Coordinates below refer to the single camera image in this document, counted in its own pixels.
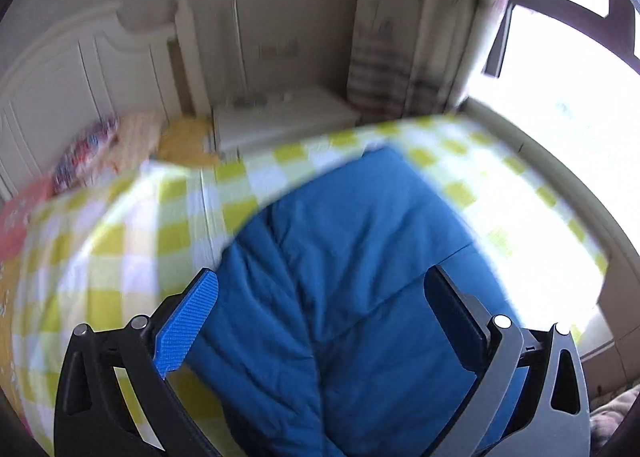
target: dark window frame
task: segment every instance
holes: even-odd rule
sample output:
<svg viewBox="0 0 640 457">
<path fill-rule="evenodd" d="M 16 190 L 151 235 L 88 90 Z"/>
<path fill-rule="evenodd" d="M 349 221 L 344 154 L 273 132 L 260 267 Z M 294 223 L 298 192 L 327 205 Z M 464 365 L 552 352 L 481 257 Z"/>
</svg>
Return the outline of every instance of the dark window frame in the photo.
<svg viewBox="0 0 640 457">
<path fill-rule="evenodd" d="M 509 0 L 484 72 L 500 77 L 509 39 L 513 8 L 519 5 L 561 21 L 614 53 L 640 74 L 640 58 L 634 54 L 636 15 L 631 0 L 609 0 L 609 13 L 602 17 L 570 0 Z"/>
</svg>

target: white headboard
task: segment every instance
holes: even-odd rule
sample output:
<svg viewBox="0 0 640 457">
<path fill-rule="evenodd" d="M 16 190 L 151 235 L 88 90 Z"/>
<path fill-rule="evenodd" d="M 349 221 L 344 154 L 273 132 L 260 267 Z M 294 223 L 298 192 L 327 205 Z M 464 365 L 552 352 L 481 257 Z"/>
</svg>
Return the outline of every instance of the white headboard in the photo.
<svg viewBox="0 0 640 457">
<path fill-rule="evenodd" d="M 174 72 L 184 70 L 188 99 L 210 116 L 188 0 L 175 23 L 142 33 L 120 24 L 120 4 L 63 21 L 29 47 L 0 80 L 0 196 L 15 196 L 51 170 L 73 137 L 96 119 L 154 110 L 167 120 L 185 111 Z M 170 46 L 182 58 L 172 65 Z"/>
</svg>

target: wall outlet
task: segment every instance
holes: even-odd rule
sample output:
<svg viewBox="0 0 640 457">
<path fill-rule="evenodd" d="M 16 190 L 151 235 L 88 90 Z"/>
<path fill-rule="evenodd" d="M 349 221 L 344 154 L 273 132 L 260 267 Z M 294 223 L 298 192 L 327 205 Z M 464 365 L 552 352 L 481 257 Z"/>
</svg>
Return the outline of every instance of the wall outlet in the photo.
<svg viewBox="0 0 640 457">
<path fill-rule="evenodd" d="M 300 53 L 298 38 L 292 38 L 286 42 L 261 43 L 260 59 L 274 60 L 276 58 L 297 58 Z"/>
</svg>

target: nightstand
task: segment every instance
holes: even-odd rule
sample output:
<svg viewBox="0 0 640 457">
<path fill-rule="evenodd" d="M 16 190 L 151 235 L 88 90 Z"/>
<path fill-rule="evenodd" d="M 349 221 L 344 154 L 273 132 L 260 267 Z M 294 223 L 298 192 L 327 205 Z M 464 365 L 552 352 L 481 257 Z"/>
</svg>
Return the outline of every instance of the nightstand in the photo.
<svg viewBox="0 0 640 457">
<path fill-rule="evenodd" d="M 321 87 L 268 96 L 266 106 L 213 110 L 216 151 L 223 160 L 328 132 L 353 128 L 360 114 Z"/>
</svg>

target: window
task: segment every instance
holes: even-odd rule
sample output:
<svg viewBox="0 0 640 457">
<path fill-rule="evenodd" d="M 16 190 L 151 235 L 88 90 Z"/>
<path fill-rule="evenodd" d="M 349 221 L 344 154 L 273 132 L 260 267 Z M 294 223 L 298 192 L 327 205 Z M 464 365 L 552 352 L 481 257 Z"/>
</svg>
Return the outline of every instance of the window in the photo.
<svg viewBox="0 0 640 457">
<path fill-rule="evenodd" d="M 639 56 L 630 0 L 510 0 L 486 65 L 498 80 L 477 91 L 581 179 L 638 251 Z"/>
</svg>

